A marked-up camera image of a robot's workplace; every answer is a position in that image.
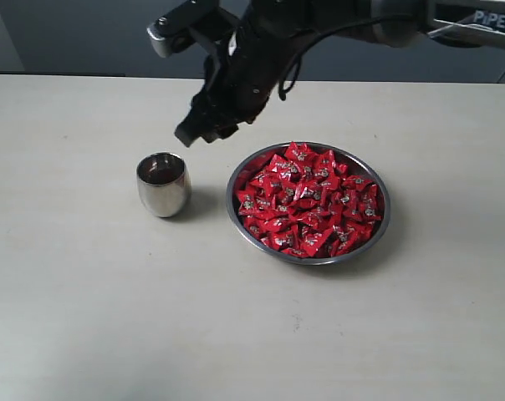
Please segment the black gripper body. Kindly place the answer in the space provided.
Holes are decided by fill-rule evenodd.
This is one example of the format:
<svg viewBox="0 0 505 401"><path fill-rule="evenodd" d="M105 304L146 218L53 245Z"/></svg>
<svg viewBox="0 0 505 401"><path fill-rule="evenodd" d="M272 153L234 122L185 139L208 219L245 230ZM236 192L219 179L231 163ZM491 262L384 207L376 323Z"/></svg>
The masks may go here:
<svg viewBox="0 0 505 401"><path fill-rule="evenodd" d="M205 125L252 122L303 47L303 34L279 37L257 16L245 16L222 43L220 69L191 101L190 115Z"/></svg>

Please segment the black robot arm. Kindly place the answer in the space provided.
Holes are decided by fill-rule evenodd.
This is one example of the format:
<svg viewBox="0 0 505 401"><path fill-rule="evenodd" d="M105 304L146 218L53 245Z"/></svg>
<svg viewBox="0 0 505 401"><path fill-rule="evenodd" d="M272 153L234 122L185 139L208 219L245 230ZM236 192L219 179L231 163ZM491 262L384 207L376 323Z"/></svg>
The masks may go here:
<svg viewBox="0 0 505 401"><path fill-rule="evenodd" d="M392 48L426 36L450 47L505 50L505 1L252 1L211 50L205 82L175 136L189 147L253 123L273 91L287 98L304 55L331 36Z"/></svg>

